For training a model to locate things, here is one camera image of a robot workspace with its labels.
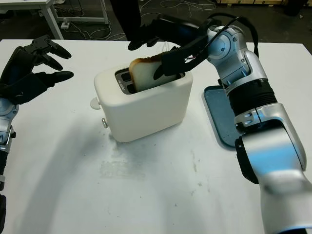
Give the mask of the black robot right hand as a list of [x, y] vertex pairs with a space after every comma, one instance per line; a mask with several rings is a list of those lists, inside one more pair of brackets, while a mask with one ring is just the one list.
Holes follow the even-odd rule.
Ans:
[[188, 72], [208, 56], [206, 32], [195, 24], [166, 15], [160, 15], [150, 24], [139, 27], [130, 39], [128, 49], [136, 50], [144, 44], [152, 47], [158, 40], [172, 42], [178, 47], [160, 55], [161, 64], [154, 72], [154, 80], [162, 75]]

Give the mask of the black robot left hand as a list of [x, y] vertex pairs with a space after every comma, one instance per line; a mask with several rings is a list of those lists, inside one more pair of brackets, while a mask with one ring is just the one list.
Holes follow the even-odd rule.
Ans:
[[3, 70], [0, 82], [11, 85], [30, 74], [35, 66], [41, 64], [61, 71], [62, 65], [49, 56], [49, 53], [63, 59], [72, 57], [65, 48], [53, 42], [48, 35], [41, 36], [32, 40], [31, 44], [24, 47], [19, 46], [14, 50]]

